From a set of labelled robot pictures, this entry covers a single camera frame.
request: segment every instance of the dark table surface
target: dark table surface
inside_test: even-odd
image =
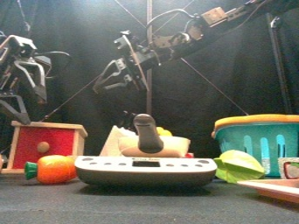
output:
[[[299,205],[215,179],[204,187],[42,185],[0,175],[0,223],[299,223]]]

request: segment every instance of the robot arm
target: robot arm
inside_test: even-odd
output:
[[[0,111],[23,124],[30,124],[24,102],[15,93],[20,81],[39,103],[46,103],[46,80],[43,66],[34,59],[36,47],[28,38],[10,36],[0,45]],[[16,100],[18,109],[6,100]]]
[[[128,87],[131,84],[135,84],[139,90],[148,89],[146,70],[160,66],[166,61],[178,60],[198,52],[228,32],[238,29],[250,19],[268,12],[279,15],[295,7],[299,7],[297,0],[250,0],[227,12],[220,7],[200,15],[190,15],[184,10],[166,12],[154,18],[147,28],[159,17],[178,12],[184,13],[191,19],[190,28],[168,37],[155,36],[148,47],[139,45],[138,39],[130,31],[122,32],[122,37],[115,40],[115,44],[122,54],[118,61],[122,61],[123,70],[119,72],[119,66],[116,66],[116,72],[110,75],[106,69],[94,86],[95,92],[99,94],[102,90]]]

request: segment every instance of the red wooden box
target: red wooden box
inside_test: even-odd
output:
[[[88,133],[82,125],[52,122],[22,125],[16,121],[12,121],[12,125],[15,126],[12,148],[3,173],[23,173],[26,162],[36,163],[44,156],[83,155]]]

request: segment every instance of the cable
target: cable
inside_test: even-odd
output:
[[[60,70],[60,71],[64,71],[64,69],[68,67],[68,65],[70,65],[71,62],[72,62],[72,57],[71,57],[71,55],[70,55],[68,53],[66,53],[66,52],[42,52],[42,53],[36,53],[36,54],[34,55],[34,57],[47,56],[47,55],[55,55],[55,54],[60,54],[60,55],[64,55],[64,56],[68,57],[68,62],[66,63],[66,65],[62,67],[62,70]]]
[[[108,63],[103,73],[70,97],[70,99],[67,99],[67,101],[48,115],[44,116],[44,118],[40,120],[40,123],[44,122],[44,120],[47,120],[62,109],[62,107],[78,96],[78,94],[80,94],[80,92],[92,84],[94,81],[98,80],[100,76],[106,75],[106,72],[111,68],[114,63],[115,61],[111,61]]]
[[[148,27],[151,26],[151,24],[155,22],[155,20],[158,18],[162,18],[162,17],[168,16],[168,15],[171,15],[174,13],[178,13],[178,12],[182,13],[182,14],[184,14],[188,18],[195,19],[198,17],[196,14],[195,15],[191,15],[186,10],[182,10],[182,9],[168,10],[167,12],[164,12],[160,15],[158,15],[156,17],[154,17],[154,19],[146,25],[146,29],[148,29]]]

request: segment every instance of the yellow object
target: yellow object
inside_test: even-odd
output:
[[[156,127],[156,132],[159,136],[171,137],[174,134],[168,129],[164,129],[163,127]]]
[[[156,132],[158,132],[158,135],[160,136],[162,132],[164,131],[164,128],[163,127],[156,127]]]

